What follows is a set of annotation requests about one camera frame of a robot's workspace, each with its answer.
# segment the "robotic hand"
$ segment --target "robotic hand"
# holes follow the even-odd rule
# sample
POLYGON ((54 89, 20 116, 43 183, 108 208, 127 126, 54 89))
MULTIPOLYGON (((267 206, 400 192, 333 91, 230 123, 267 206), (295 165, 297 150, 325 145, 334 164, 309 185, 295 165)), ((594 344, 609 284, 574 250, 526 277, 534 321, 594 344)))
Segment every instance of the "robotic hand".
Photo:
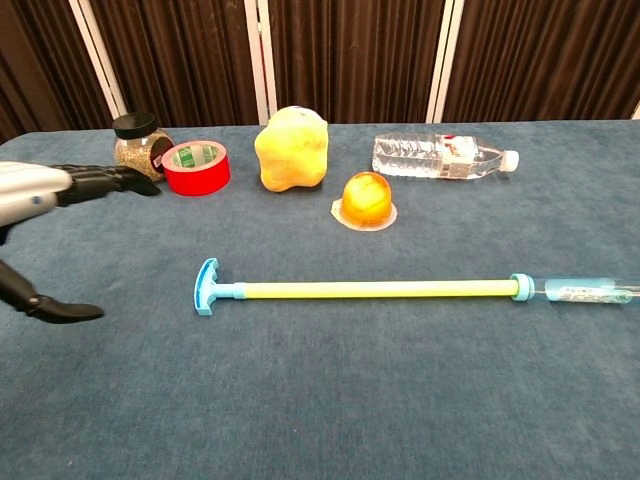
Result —
MULTIPOLYGON (((6 243, 12 227, 29 218, 55 207, 101 198, 114 191, 133 191, 144 196, 161 192, 149 177, 125 166, 48 167, 0 162, 0 245, 6 243)), ((1 260, 0 300, 47 323, 76 323, 104 315, 93 305, 65 304, 40 295, 29 281, 1 260)))

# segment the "white bottle cap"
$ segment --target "white bottle cap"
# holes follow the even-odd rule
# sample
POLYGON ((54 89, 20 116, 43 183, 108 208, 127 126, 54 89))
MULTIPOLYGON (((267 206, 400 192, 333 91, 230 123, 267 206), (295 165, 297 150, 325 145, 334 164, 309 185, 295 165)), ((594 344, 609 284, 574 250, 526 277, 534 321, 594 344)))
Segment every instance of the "white bottle cap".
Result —
POLYGON ((504 157, 502 157, 502 170, 503 172, 515 172, 518 168, 518 162, 520 161, 520 155, 515 150, 505 150, 504 157))

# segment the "dark brown curtain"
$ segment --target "dark brown curtain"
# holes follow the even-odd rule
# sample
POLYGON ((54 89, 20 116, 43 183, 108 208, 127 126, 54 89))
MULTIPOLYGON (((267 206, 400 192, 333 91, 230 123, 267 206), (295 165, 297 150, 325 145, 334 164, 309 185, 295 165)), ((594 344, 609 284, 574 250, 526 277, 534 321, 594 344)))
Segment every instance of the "dark brown curtain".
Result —
POLYGON ((640 1, 466 0, 445 122, 629 119, 640 1))
POLYGON ((269 0, 278 107, 424 122, 444 0, 269 0))
POLYGON ((67 0, 0 0, 0 141, 109 128, 111 114, 67 0))
POLYGON ((166 127, 257 124, 243 0, 91 0, 129 111, 166 127))

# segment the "yellow pole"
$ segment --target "yellow pole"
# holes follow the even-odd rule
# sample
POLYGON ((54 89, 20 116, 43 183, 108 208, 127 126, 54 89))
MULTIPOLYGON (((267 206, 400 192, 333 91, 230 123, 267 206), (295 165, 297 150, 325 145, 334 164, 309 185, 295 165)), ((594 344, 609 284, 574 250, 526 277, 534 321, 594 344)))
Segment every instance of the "yellow pole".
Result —
POLYGON ((245 298, 514 296, 517 280, 246 283, 245 298))

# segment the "clear plastic tube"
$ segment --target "clear plastic tube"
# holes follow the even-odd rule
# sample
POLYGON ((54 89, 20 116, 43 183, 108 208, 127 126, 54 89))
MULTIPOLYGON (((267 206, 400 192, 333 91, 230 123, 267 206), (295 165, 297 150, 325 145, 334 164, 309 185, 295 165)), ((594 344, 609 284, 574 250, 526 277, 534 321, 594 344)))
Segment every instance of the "clear plastic tube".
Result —
POLYGON ((640 279, 536 278, 529 298, 551 302, 636 303, 640 302, 640 279))

